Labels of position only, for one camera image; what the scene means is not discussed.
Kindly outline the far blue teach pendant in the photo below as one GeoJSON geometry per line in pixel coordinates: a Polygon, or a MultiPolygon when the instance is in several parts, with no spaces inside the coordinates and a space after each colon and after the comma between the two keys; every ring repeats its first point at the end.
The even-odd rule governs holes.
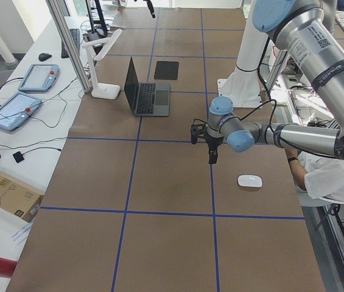
{"type": "Polygon", "coordinates": [[[19,84],[18,91],[47,92],[54,85],[59,71],[57,64],[32,64],[19,84]]]}

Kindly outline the person in white shirt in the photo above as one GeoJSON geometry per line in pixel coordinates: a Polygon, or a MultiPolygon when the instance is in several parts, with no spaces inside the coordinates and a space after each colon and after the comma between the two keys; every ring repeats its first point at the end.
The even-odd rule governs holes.
{"type": "Polygon", "coordinates": [[[344,204],[344,160],[323,158],[294,148],[285,149],[303,207],[344,204]]]}

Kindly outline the black computer mouse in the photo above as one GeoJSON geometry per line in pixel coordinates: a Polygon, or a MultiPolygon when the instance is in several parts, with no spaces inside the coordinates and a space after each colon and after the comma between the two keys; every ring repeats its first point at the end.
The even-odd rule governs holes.
{"type": "Polygon", "coordinates": [[[52,57],[52,55],[49,53],[40,53],[38,56],[38,60],[39,61],[46,61],[46,60],[50,59],[51,57],[52,57]]]}

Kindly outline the blue teach pendant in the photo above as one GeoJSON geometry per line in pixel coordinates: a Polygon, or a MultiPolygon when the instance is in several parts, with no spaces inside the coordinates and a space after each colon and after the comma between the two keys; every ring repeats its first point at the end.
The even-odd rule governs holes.
{"type": "Polygon", "coordinates": [[[0,107],[0,129],[15,131],[41,105],[42,100],[23,92],[17,92],[0,107]]]}
{"type": "Polygon", "coordinates": [[[18,91],[47,92],[54,85],[59,71],[57,64],[32,64],[19,84],[18,91]]]}

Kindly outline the aluminium frame post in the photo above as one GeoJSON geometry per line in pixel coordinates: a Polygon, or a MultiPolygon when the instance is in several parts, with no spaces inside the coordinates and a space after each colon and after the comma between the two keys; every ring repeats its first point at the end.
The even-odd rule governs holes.
{"type": "Polygon", "coordinates": [[[83,64],[80,60],[80,55],[77,52],[77,48],[74,44],[69,28],[66,24],[66,20],[63,15],[63,10],[60,7],[60,4],[57,0],[46,0],[46,4],[49,8],[52,19],[54,20],[59,36],[61,37],[61,40],[64,43],[65,48],[68,52],[69,59],[75,70],[77,78],[84,92],[87,93],[91,89],[91,83],[88,80],[88,77],[86,76],[85,70],[83,68],[83,64]]]}

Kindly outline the white computer mouse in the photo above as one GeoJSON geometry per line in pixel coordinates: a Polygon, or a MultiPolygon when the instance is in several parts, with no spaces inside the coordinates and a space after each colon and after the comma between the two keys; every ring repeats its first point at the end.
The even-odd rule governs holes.
{"type": "Polygon", "coordinates": [[[256,175],[240,175],[237,178],[237,183],[241,187],[261,188],[262,179],[256,175]]]}

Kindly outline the brown cardboard box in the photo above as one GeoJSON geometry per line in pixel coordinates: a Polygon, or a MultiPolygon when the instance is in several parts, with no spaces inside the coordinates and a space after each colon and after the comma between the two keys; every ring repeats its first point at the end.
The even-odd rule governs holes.
{"type": "Polygon", "coordinates": [[[44,192],[0,171],[0,208],[31,222],[36,216],[44,192]]]}

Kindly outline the near blue teach pendant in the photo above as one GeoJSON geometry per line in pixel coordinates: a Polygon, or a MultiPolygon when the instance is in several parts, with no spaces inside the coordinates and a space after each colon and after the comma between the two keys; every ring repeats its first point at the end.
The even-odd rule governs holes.
{"type": "Polygon", "coordinates": [[[17,92],[0,107],[0,129],[15,131],[41,105],[42,100],[23,92],[17,92]]]}

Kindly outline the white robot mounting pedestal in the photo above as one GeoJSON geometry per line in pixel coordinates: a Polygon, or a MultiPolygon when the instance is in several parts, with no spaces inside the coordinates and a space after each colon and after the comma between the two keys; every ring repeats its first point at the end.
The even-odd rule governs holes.
{"type": "Polygon", "coordinates": [[[257,2],[252,1],[234,71],[217,80],[219,96],[229,98],[235,108],[255,108],[262,102],[257,68],[267,35],[253,25],[257,2]]]}

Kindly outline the black mouse pad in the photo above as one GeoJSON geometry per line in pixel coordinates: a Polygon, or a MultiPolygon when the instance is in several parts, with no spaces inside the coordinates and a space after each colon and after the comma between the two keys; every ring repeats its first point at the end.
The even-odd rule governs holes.
{"type": "Polygon", "coordinates": [[[177,80],[179,62],[157,61],[154,73],[155,80],[177,80]]]}

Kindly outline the small black square puck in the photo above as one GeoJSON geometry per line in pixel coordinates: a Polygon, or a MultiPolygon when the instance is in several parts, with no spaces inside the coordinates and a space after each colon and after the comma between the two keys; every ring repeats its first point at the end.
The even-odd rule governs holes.
{"type": "Polygon", "coordinates": [[[13,154],[13,158],[16,163],[20,163],[21,161],[24,161],[24,154],[22,154],[20,151],[17,151],[13,154]]]}

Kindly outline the grey laptop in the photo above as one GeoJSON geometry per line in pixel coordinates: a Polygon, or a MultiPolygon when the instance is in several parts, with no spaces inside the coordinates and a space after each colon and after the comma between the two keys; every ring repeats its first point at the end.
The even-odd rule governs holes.
{"type": "Polygon", "coordinates": [[[167,117],[170,113],[169,83],[140,83],[130,58],[124,92],[132,114],[137,117],[167,117]]]}

